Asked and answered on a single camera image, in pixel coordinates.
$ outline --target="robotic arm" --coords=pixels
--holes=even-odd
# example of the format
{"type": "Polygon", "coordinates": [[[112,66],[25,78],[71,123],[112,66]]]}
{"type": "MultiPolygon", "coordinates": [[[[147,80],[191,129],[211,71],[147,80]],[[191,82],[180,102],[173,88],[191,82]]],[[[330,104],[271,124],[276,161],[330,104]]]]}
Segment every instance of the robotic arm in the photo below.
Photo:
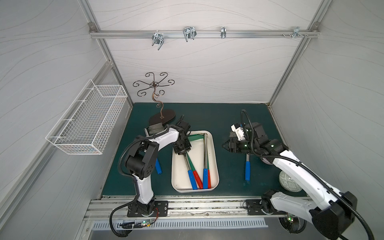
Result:
{"type": "Polygon", "coordinates": [[[325,237],[336,240],[357,217],[374,239],[369,226],[356,212],[357,198],[350,192],[342,193],[318,177],[279,140],[269,140],[261,124],[251,123],[231,126],[230,139],[223,144],[229,152],[254,154],[270,165],[286,172],[312,198],[311,201],[270,190],[262,196],[260,207],[266,214],[284,211],[312,223],[325,237]]]}
{"type": "Polygon", "coordinates": [[[170,143],[173,143],[173,149],[177,154],[189,151],[191,147],[187,137],[189,128],[189,123],[181,118],[176,125],[169,125],[169,128],[156,134],[153,139],[148,139],[150,136],[139,135],[134,140],[136,143],[125,155],[124,165],[136,179],[137,210],[140,214],[148,216],[154,209],[155,196],[152,191],[151,173],[158,151],[170,143]]]}

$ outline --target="white tray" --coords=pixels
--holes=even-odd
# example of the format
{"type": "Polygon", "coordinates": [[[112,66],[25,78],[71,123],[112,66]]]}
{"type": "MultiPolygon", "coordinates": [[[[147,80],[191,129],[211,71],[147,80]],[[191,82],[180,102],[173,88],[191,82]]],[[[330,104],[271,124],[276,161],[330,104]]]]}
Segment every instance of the white tray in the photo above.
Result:
{"type": "MultiPolygon", "coordinates": [[[[191,182],[188,176],[188,169],[185,165],[185,159],[183,155],[178,155],[173,151],[172,154],[172,186],[180,193],[188,192],[207,192],[214,190],[219,181],[216,155],[214,148],[214,141],[212,134],[208,131],[192,131],[191,134],[207,133],[208,134],[208,164],[209,172],[211,176],[211,188],[210,189],[197,189],[193,190],[191,182]]],[[[203,168],[204,168],[204,139],[198,139],[191,142],[191,150],[188,155],[203,182],[203,168]]]]}

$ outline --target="black cable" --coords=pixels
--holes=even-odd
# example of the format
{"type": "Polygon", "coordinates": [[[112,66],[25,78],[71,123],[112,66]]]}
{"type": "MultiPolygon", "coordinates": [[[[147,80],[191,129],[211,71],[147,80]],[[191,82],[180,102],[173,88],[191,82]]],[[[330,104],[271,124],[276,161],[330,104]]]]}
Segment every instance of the black cable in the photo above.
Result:
{"type": "Polygon", "coordinates": [[[283,223],[283,220],[282,220],[282,219],[283,219],[283,218],[280,218],[280,217],[279,217],[279,222],[280,222],[281,226],[282,226],[285,230],[287,230],[289,233],[299,234],[299,233],[301,233],[302,231],[304,231],[305,227],[307,226],[307,221],[304,220],[303,224],[301,225],[301,227],[300,227],[298,230],[293,230],[293,229],[292,229],[292,225],[291,225],[291,229],[287,229],[287,228],[284,227],[284,223],[283,223]]]}
{"type": "Polygon", "coordinates": [[[137,199],[139,198],[139,195],[137,194],[137,193],[138,193],[138,190],[136,189],[136,185],[137,185],[136,182],[137,182],[137,179],[136,179],[132,174],[126,174],[125,176],[129,176],[129,177],[131,177],[131,178],[133,179],[133,181],[134,181],[134,183],[135,183],[136,196],[135,196],[135,198],[134,198],[132,201],[130,201],[129,203],[123,204],[123,205],[118,206],[118,207],[116,207],[115,209],[113,209],[112,212],[111,212],[111,214],[110,214],[110,216],[109,216],[109,226],[111,227],[111,230],[112,230],[112,232],[114,233],[114,235],[116,235],[116,236],[118,236],[118,237],[126,237],[126,236],[128,236],[128,234],[130,234],[131,230],[125,230],[125,231],[123,231],[123,233],[118,233],[118,232],[115,230],[115,228],[113,227],[113,224],[112,224],[112,216],[113,216],[113,214],[114,214],[117,210],[122,209],[123,207],[126,207],[126,206],[128,206],[129,204],[131,204],[131,203],[137,201],[137,199]]]}
{"type": "Polygon", "coordinates": [[[258,156],[259,158],[263,158],[263,157],[264,158],[270,158],[270,157],[272,157],[272,158],[284,159],[284,160],[293,162],[296,165],[302,167],[309,174],[311,174],[317,181],[319,181],[330,193],[332,193],[337,199],[339,199],[340,202],[342,202],[355,215],[355,217],[361,222],[361,225],[364,227],[365,231],[367,232],[369,240],[374,240],[375,239],[375,237],[373,236],[371,228],[369,227],[367,222],[364,220],[364,218],[356,210],[354,210],[353,207],[351,205],[349,205],[349,203],[347,203],[341,196],[339,196],[337,193],[335,193],[333,188],[328,186],[328,184],[326,184],[319,176],[317,176],[316,173],[314,173],[311,169],[309,169],[307,166],[305,166],[302,162],[298,162],[298,161],[293,160],[293,159],[291,159],[289,157],[285,157],[285,156],[281,156],[281,155],[262,155],[262,154],[256,153],[255,150],[253,149],[253,141],[254,141],[253,136],[254,136],[254,131],[255,130],[252,127],[252,122],[251,122],[251,120],[249,118],[249,115],[248,115],[247,111],[245,111],[243,109],[242,112],[245,113],[245,116],[247,117],[247,120],[248,120],[248,122],[250,124],[250,127],[251,127],[251,131],[252,131],[252,135],[251,136],[252,137],[251,137],[251,141],[250,141],[250,148],[251,148],[251,152],[253,152],[253,154],[258,156]]]}
{"type": "Polygon", "coordinates": [[[340,238],[341,240],[348,240],[348,238],[344,237],[343,235],[340,235],[339,238],[340,238]]]}
{"type": "Polygon", "coordinates": [[[244,109],[241,110],[240,112],[240,122],[241,122],[241,127],[243,128],[243,131],[244,131],[244,137],[245,137],[245,140],[249,140],[249,137],[248,137],[248,134],[246,134],[246,129],[245,129],[245,122],[243,120],[243,113],[245,113],[246,115],[248,114],[247,111],[245,111],[244,109]]]}
{"type": "Polygon", "coordinates": [[[121,168],[122,161],[123,161],[123,159],[124,159],[126,153],[128,152],[128,150],[129,150],[133,145],[135,145],[135,144],[138,143],[138,142],[141,142],[141,141],[144,141],[144,140],[154,139],[154,138],[156,138],[156,137],[158,137],[158,136],[160,136],[160,135],[162,135],[162,134],[164,134],[165,132],[168,132],[168,131],[169,131],[169,125],[167,124],[165,130],[163,130],[163,131],[161,131],[161,132],[159,132],[159,133],[157,133],[157,134],[155,134],[155,135],[148,136],[148,137],[143,137],[143,138],[140,138],[140,139],[137,139],[137,140],[131,142],[131,144],[129,144],[129,145],[124,149],[123,153],[121,154],[121,156],[120,156],[120,158],[119,158],[119,162],[118,162],[118,172],[119,172],[121,175],[123,175],[123,176],[128,176],[128,177],[130,177],[131,174],[124,172],[124,171],[122,170],[122,168],[121,168]]]}

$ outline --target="metal track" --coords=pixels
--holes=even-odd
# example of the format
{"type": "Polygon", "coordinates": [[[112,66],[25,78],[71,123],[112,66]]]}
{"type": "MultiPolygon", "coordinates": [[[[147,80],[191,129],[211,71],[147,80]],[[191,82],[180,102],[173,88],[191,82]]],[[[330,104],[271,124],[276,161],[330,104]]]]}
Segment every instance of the metal track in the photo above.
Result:
{"type": "MultiPolygon", "coordinates": [[[[103,197],[101,200],[92,200],[88,206],[83,220],[108,220],[111,211],[130,202],[130,197],[103,197]]],[[[159,219],[190,219],[190,218],[254,218],[247,214],[244,202],[246,199],[261,199],[255,196],[156,196],[157,200],[167,200],[168,216],[159,219]]],[[[116,211],[114,220],[128,220],[127,207],[116,211]]],[[[282,217],[282,215],[265,215],[260,217],[282,217]]]]}
{"type": "MultiPolygon", "coordinates": [[[[96,31],[91,32],[92,38],[152,38],[153,33],[159,33],[163,38],[185,38],[182,30],[153,30],[153,31],[96,31]]],[[[293,30],[227,30],[226,38],[291,38],[293,30]]],[[[317,38],[318,31],[300,30],[305,38],[317,38]]],[[[195,38],[221,38],[221,31],[196,30],[195,38]]]]}

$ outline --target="red handle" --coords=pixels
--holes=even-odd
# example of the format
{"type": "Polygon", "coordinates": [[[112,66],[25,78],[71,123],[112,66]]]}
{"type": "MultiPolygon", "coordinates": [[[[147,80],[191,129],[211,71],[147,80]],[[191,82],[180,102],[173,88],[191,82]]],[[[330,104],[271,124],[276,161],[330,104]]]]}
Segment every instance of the red handle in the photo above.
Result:
{"type": "Polygon", "coordinates": [[[196,183],[197,185],[199,186],[200,189],[203,189],[203,183],[201,182],[201,179],[199,177],[199,175],[197,174],[196,171],[193,171],[193,175],[195,176],[195,180],[196,180],[196,183]]]}
{"type": "Polygon", "coordinates": [[[208,169],[208,188],[209,189],[211,188],[211,174],[209,172],[209,169],[208,169]]]}

